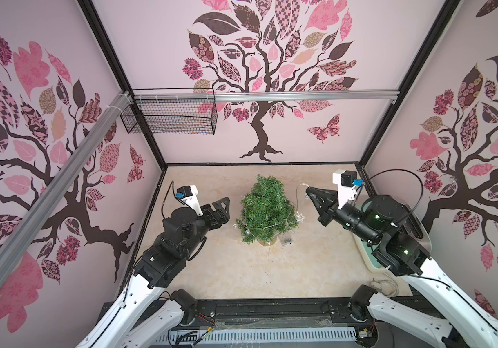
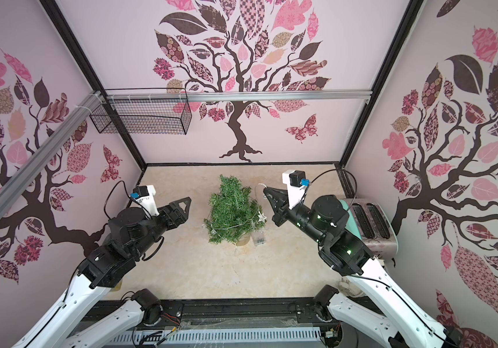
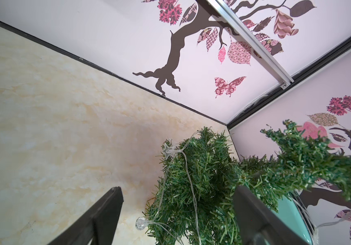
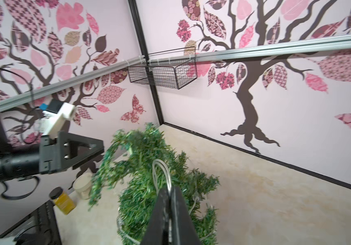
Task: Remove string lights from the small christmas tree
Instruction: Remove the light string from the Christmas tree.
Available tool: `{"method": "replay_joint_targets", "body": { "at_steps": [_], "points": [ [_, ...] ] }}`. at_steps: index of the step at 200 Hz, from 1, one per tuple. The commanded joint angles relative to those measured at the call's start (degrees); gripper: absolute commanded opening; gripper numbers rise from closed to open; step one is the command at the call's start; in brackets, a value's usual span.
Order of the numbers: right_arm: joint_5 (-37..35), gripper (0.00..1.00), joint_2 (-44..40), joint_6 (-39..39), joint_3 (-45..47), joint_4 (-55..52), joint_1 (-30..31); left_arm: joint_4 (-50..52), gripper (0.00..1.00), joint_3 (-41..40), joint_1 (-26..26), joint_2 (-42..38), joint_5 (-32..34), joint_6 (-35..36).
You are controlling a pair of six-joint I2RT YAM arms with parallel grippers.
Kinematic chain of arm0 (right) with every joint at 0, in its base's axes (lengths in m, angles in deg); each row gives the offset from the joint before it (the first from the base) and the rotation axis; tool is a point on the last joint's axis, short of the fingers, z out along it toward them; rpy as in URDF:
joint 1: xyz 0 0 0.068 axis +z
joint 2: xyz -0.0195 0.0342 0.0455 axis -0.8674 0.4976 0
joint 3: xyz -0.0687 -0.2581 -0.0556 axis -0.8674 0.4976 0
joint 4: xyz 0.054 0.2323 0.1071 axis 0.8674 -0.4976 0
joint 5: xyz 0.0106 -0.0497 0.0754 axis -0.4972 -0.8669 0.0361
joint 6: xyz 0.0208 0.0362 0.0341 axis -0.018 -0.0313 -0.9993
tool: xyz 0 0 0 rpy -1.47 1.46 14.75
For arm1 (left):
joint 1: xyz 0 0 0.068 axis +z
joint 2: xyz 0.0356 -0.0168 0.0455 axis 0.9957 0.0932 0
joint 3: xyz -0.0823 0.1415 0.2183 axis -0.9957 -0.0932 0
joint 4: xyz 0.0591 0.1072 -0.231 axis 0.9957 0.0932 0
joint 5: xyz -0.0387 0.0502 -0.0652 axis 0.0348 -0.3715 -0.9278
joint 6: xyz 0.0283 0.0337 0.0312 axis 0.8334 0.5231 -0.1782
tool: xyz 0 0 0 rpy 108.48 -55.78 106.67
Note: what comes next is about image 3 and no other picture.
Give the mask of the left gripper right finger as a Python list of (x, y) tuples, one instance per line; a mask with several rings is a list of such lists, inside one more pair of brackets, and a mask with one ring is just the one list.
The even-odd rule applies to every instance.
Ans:
[(233, 204), (239, 233), (244, 245), (306, 245), (247, 187), (238, 186)]

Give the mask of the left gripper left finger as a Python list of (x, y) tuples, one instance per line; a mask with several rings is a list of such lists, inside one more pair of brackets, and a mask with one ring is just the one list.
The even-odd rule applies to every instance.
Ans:
[(111, 245), (124, 199), (120, 187), (111, 188), (51, 245)]

